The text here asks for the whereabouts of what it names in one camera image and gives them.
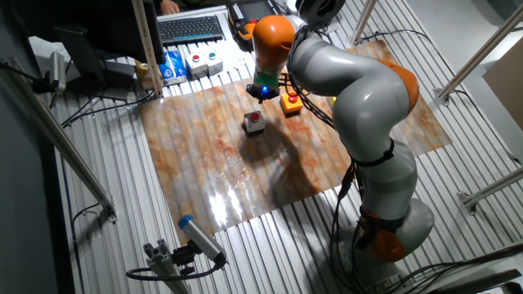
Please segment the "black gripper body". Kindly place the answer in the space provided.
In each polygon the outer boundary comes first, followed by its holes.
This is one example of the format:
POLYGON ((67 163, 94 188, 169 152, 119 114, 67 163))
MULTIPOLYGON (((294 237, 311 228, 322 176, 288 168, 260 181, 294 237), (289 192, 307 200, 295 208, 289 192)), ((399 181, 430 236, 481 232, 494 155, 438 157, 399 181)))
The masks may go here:
POLYGON ((267 85, 257 86, 254 83, 246 86, 246 92, 254 98, 260 97, 273 99, 279 95, 279 89, 277 88, 270 88, 267 85))

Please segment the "person's right hand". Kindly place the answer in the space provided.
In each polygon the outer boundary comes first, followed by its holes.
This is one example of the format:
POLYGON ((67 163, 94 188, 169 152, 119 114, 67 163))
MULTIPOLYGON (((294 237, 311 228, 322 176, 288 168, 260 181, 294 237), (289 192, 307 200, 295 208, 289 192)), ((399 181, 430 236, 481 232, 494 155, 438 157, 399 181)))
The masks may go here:
POLYGON ((163 16, 180 13, 180 7, 173 0, 162 0, 159 4, 163 16))

